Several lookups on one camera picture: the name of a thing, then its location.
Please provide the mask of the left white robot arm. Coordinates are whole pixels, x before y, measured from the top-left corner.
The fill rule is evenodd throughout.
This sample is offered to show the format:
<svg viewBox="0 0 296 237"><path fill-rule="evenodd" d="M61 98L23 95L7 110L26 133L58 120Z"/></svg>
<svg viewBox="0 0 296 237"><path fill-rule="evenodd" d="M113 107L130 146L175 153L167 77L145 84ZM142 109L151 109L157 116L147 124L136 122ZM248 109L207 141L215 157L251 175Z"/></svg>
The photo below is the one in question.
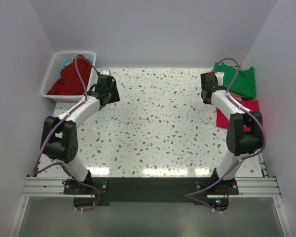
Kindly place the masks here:
<svg viewBox="0 0 296 237"><path fill-rule="evenodd" d="M48 116L43 125L41 153L55 160L68 174L65 194L96 195L90 171L78 157L79 127L107 104L120 101L115 78L109 70L98 75L97 83L72 109L57 117Z"/></svg>

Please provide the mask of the pink red t-shirt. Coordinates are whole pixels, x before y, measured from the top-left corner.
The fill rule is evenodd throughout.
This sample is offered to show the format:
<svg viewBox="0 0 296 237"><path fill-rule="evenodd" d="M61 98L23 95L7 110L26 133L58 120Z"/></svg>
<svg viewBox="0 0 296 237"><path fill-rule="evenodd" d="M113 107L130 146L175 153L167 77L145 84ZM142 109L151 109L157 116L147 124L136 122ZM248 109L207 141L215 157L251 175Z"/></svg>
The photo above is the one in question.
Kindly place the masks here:
<svg viewBox="0 0 296 237"><path fill-rule="evenodd" d="M251 100L251 101L245 101L245 100L238 100L236 99L242 106L248 108L249 110L253 112L259 112L259 102L258 100ZM228 118L222 113L222 111L218 108L216 108L217 118L216 118L216 126L219 128L228 129L229 127L229 120Z"/></svg>

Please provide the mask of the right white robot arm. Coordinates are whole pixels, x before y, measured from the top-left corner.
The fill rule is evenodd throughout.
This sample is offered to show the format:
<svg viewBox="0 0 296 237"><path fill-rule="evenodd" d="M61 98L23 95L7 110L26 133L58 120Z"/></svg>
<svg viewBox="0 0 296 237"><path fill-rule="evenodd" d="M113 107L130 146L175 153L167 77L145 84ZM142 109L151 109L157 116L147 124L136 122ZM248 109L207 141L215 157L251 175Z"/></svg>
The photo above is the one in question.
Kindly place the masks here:
<svg viewBox="0 0 296 237"><path fill-rule="evenodd" d="M262 114L249 110L234 99L227 87L219 83L216 73L203 73L200 78L203 103L219 109L229 124L226 135L227 152L219 166L213 170L210 185L196 194L208 190L221 194L227 189L227 181L235 178L242 163L264 150L266 138L262 127Z"/></svg>

